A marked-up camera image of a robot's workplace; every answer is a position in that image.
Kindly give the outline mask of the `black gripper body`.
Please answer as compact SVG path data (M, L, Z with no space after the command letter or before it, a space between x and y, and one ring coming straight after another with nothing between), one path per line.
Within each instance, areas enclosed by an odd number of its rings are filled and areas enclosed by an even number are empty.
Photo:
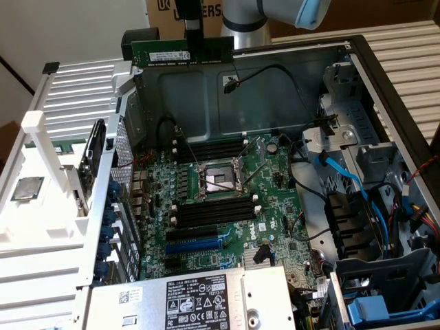
M198 20L203 17L201 0L175 0L175 7L181 20Z

